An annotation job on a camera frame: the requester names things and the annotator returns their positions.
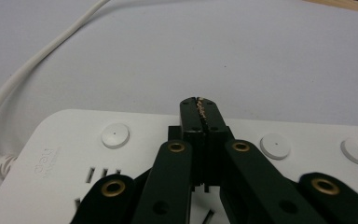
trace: power strip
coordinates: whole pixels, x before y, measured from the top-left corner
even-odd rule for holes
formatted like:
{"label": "power strip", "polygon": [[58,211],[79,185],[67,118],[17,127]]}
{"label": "power strip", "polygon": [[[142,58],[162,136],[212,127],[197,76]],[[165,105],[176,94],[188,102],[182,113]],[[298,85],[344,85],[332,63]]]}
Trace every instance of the power strip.
{"label": "power strip", "polygon": [[[305,173],[325,173],[358,192],[358,127],[225,121],[237,139],[262,148],[284,176],[298,181]],[[179,122],[178,116],[88,110],[51,115],[0,188],[0,224],[69,223],[98,179],[114,173],[135,178],[149,169],[167,141],[168,126]],[[209,193],[196,188],[190,223],[202,223],[210,210],[210,223],[229,223],[218,188]]]}

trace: white cable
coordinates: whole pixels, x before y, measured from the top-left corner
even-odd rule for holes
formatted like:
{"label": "white cable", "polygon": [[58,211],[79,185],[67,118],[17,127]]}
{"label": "white cable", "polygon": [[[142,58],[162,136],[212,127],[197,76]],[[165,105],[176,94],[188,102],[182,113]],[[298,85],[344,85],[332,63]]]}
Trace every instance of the white cable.
{"label": "white cable", "polygon": [[[0,89],[0,106],[10,93],[30,74],[30,71],[34,69],[43,59],[46,58],[53,50],[55,50],[63,41],[74,34],[98,9],[105,5],[110,0],[101,0],[92,6],[83,16],[72,24],[66,31],[57,36],[53,41],[47,44],[39,52],[30,58],[22,67],[20,67],[1,87]],[[10,170],[10,167],[17,157],[6,155],[0,155],[0,177],[5,178]]]}

